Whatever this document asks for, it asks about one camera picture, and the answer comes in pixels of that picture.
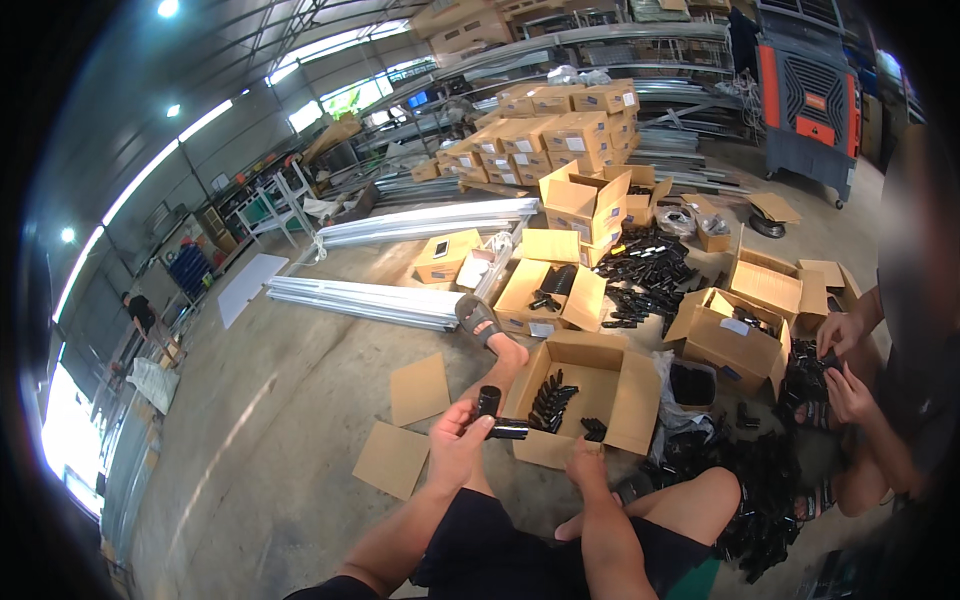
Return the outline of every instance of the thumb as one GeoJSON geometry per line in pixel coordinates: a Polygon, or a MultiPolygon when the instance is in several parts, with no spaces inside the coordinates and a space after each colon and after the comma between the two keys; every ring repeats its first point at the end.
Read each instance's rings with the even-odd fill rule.
{"type": "Polygon", "coordinates": [[[493,428],[493,423],[493,417],[484,415],[471,423],[470,427],[467,428],[467,431],[464,432],[464,435],[460,439],[468,445],[480,445],[493,428]]]}

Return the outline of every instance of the dark shorts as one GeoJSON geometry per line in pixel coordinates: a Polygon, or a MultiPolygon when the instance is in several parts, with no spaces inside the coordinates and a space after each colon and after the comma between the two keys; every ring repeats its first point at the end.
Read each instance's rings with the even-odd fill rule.
{"type": "MultiPolygon", "coordinates": [[[[631,517],[647,579],[663,598],[711,548],[631,517]]],[[[496,498],[460,490],[411,581],[431,598],[589,598],[580,540],[550,545],[518,531],[496,498]]]]}

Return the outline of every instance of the white smartphone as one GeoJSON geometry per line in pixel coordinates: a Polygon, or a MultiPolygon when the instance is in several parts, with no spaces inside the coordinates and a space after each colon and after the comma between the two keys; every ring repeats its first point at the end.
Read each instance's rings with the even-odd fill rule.
{"type": "Polygon", "coordinates": [[[446,256],[446,249],[450,246],[450,240],[443,240],[437,244],[437,248],[433,251],[434,258],[440,258],[441,256],[446,256]]]}

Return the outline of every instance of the plastic bag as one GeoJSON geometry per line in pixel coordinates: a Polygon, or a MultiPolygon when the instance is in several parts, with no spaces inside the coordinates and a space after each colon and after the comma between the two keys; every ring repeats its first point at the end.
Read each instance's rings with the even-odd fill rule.
{"type": "Polygon", "coordinates": [[[583,81],[577,74],[577,69],[573,68],[569,64],[558,66],[546,74],[547,85],[571,85],[582,83],[583,81]]]}
{"type": "Polygon", "coordinates": [[[690,239],[697,232],[697,224],[690,212],[680,206],[657,206],[654,216],[661,229],[679,235],[682,240],[690,239]]]}
{"type": "Polygon", "coordinates": [[[654,369],[660,376],[660,408],[657,411],[657,433],[650,444],[650,453],[647,459],[654,465],[663,460],[663,447],[666,441],[678,433],[687,431],[706,431],[707,439],[713,437],[713,421],[707,413],[686,411],[677,404],[673,397],[673,388],[670,386],[670,365],[673,364],[673,350],[653,352],[654,369]]]}
{"type": "Polygon", "coordinates": [[[587,84],[587,87],[593,85],[607,85],[613,81],[611,76],[607,75],[607,69],[594,69],[586,75],[581,75],[580,79],[587,84]]]}
{"type": "Polygon", "coordinates": [[[137,357],[133,359],[133,373],[127,375],[127,381],[136,386],[136,390],[150,400],[161,414],[166,415],[180,384],[180,376],[153,361],[137,357]]]}

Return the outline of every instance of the hand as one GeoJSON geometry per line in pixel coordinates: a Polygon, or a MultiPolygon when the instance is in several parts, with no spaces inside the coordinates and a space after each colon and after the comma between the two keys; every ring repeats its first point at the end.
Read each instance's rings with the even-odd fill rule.
{"type": "Polygon", "coordinates": [[[475,408],[470,399],[455,402],[430,427],[428,486],[452,495],[470,480],[473,456],[493,427],[493,417],[490,416],[469,423],[475,408]]]}
{"type": "Polygon", "coordinates": [[[844,361],[843,372],[834,368],[824,373],[830,407],[843,423],[860,423],[876,408],[874,396],[844,361]]]}
{"type": "Polygon", "coordinates": [[[566,476],[581,490],[584,485],[597,483],[604,489],[607,487],[607,465],[603,462],[603,455],[587,448],[584,436],[577,438],[573,446],[573,456],[566,462],[566,476]]]}
{"type": "Polygon", "coordinates": [[[863,319],[853,313],[830,313],[817,330],[817,358],[827,356],[830,348],[842,356],[860,341],[863,329],[863,319]]]}

